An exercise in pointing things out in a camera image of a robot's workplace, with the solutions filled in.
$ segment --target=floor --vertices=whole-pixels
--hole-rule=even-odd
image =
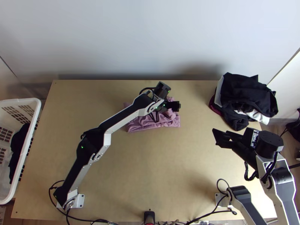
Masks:
[[[280,135],[284,130],[284,126],[265,126],[261,125],[262,130],[271,131],[275,134]],[[300,150],[300,142],[296,141],[290,133],[285,133],[282,136],[284,140],[284,149],[282,151],[282,155],[286,158],[288,165],[293,165],[299,163],[299,161],[295,160],[296,154]],[[300,173],[300,167],[292,169],[291,172],[294,175],[296,187],[300,187],[300,176],[297,174]],[[298,209],[300,209],[300,195],[296,193],[295,196],[295,204]],[[13,204],[6,206],[5,217],[3,221],[3,225],[66,225],[65,221],[46,221],[46,220],[28,220],[28,219],[11,219],[10,215],[12,212]],[[214,225],[247,225],[245,220],[224,220],[224,221],[210,221],[211,224]],[[86,224],[88,222],[79,222],[79,221],[70,221],[71,225],[79,225]],[[139,222],[127,223],[120,222],[119,225],[141,225]]]

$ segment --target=white laundry basket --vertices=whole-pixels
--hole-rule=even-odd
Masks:
[[[10,99],[0,101],[0,205],[8,203],[14,196],[21,179],[25,158],[31,147],[34,131],[39,122],[41,101],[37,98]],[[25,123],[30,123],[20,158],[9,184],[8,167],[11,151],[11,139]]]

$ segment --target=black clothing pile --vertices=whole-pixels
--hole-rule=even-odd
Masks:
[[[21,150],[23,148],[23,144],[29,129],[30,123],[26,123],[22,126],[22,128],[14,134],[12,137],[12,141],[10,143],[11,151],[13,152],[12,158],[9,162],[10,172],[9,172],[9,179],[10,184],[12,183],[12,179],[14,178],[14,174],[17,168],[17,164],[20,158]]]
[[[258,82],[258,75],[247,77],[239,74],[226,73],[221,83],[220,105],[213,103],[213,107],[220,111],[224,120],[235,131],[240,131],[249,125],[249,121],[255,121],[246,113],[258,111],[265,117],[273,117],[278,113],[277,101],[274,91],[267,85]]]

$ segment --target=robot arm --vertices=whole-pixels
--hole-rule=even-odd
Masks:
[[[172,108],[179,111],[179,102],[168,103],[167,94],[171,88],[159,82],[151,93],[141,93],[129,107],[118,112],[97,128],[84,132],[76,150],[76,161],[74,162],[63,185],[54,192],[54,197],[58,201],[57,207],[62,207],[65,211],[70,208],[81,208],[84,202],[84,195],[79,194],[77,189],[83,177],[88,172],[91,165],[98,161],[111,144],[111,134],[138,116],[145,116],[153,111],[165,111]]]
[[[213,134],[216,145],[232,149],[255,170],[252,178],[259,178],[265,194],[273,201],[279,223],[300,225],[294,202],[295,181],[285,158],[279,154],[284,145],[282,138],[252,128],[247,128],[244,135],[216,129]],[[248,224],[266,224],[244,186],[229,187],[227,194],[229,202],[241,211]]]

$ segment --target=power cord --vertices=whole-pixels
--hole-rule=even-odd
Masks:
[[[222,192],[222,191],[219,189],[219,187],[218,187],[218,184],[219,184],[219,182],[220,182],[221,180],[225,181],[226,184],[227,184],[228,187],[229,187],[229,184],[228,184],[228,182],[227,182],[226,180],[224,180],[224,179],[218,179],[218,181],[217,181],[217,189],[218,189],[218,191],[219,191],[220,193],[225,194],[225,195],[218,201],[218,203],[217,203],[216,207],[213,209],[213,211],[211,211],[210,213],[207,213],[207,214],[205,214],[205,215],[203,215],[203,216],[200,216],[200,217],[198,217],[198,218],[196,218],[196,219],[193,219],[193,220],[187,222],[186,225],[190,225],[191,223],[194,223],[194,222],[196,222],[196,221],[198,221],[198,220],[200,220],[200,219],[202,219],[202,218],[204,218],[204,217],[210,216],[211,214],[215,214],[215,213],[226,213],[226,212],[231,212],[233,215],[237,215],[237,212],[236,212],[236,211],[233,211],[231,208],[228,208],[228,210],[216,211],[216,209],[218,208],[218,206],[219,206],[219,204],[221,203],[221,201],[222,201],[224,198],[228,197],[228,194],[225,193],[225,192]]]
[[[56,205],[54,203],[54,201],[52,200],[52,197],[51,197],[51,190],[53,189],[56,189],[58,187],[54,187],[54,185],[58,184],[59,182],[63,182],[65,180],[59,180],[57,182],[55,182],[48,190],[48,193],[49,193],[49,198],[50,198],[50,201],[52,203],[52,205],[54,205],[54,207],[56,208]],[[78,221],[83,221],[83,222],[92,222],[92,224],[94,224],[95,222],[101,222],[101,223],[108,223],[108,224],[112,224],[112,225],[118,225],[117,223],[113,223],[113,222],[110,222],[106,219],[97,219],[97,220],[89,220],[89,219],[80,219],[80,218],[77,218],[77,217],[74,217],[74,216],[70,216],[69,215],[69,212],[70,212],[70,208],[67,210],[67,213],[64,213],[63,211],[61,211],[59,208],[56,208],[61,214],[65,215],[66,216],[66,221],[67,221],[67,224],[70,225],[69,223],[69,220],[68,218],[71,218],[71,219],[74,219],[74,220],[78,220]]]

